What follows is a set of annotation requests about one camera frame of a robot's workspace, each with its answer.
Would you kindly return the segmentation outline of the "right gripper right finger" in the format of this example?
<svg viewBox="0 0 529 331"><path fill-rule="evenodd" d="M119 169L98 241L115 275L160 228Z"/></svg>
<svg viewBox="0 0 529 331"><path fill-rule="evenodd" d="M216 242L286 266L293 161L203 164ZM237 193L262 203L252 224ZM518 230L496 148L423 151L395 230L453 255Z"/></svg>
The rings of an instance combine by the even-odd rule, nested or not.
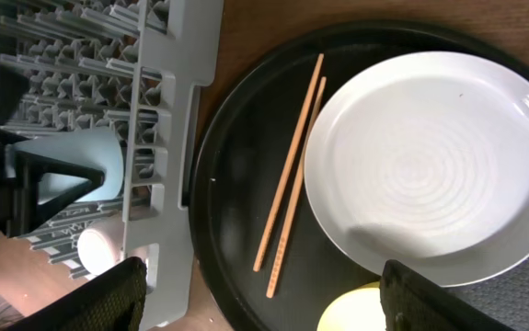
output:
<svg viewBox="0 0 529 331"><path fill-rule="evenodd" d="M512 331L394 259L379 289L387 331Z"/></svg>

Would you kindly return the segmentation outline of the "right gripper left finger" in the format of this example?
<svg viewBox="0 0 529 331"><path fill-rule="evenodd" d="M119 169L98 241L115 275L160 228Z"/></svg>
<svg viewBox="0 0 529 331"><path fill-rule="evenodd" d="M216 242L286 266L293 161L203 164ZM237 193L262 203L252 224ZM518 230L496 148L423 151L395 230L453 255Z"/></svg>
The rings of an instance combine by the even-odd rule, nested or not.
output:
<svg viewBox="0 0 529 331"><path fill-rule="evenodd" d="M11 331L138 331L147 292L146 265L129 257L35 314Z"/></svg>

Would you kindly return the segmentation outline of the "yellow bowl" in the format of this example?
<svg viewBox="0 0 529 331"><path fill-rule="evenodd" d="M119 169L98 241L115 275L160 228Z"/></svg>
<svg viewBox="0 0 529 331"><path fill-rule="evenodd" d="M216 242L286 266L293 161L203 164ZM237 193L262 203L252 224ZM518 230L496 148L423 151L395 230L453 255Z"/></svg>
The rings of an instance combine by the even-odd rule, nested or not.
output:
<svg viewBox="0 0 529 331"><path fill-rule="evenodd" d="M386 331L380 283L342 294L322 313L317 331Z"/></svg>

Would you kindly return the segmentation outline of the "pink plastic cup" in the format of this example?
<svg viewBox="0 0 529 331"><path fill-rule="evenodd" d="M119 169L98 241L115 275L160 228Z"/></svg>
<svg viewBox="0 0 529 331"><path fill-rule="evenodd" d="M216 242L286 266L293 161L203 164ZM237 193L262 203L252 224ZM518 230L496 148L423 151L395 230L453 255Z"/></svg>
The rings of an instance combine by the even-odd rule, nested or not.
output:
<svg viewBox="0 0 529 331"><path fill-rule="evenodd" d="M120 216L92 222L77 241L77 253L84 268L98 276L121 261L124 222Z"/></svg>

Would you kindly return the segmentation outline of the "light blue plastic cup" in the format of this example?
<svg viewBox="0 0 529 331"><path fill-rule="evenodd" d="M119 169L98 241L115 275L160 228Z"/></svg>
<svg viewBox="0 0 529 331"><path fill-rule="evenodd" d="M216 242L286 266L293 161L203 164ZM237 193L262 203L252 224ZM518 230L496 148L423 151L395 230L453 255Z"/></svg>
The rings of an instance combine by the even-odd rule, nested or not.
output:
<svg viewBox="0 0 529 331"><path fill-rule="evenodd" d="M14 161L17 152L37 154L103 171L105 180L102 186L80 198L80 202L112 200L121 192L123 151L116 133L108 127L63 132L7 146L6 173L9 177L16 175Z"/></svg>

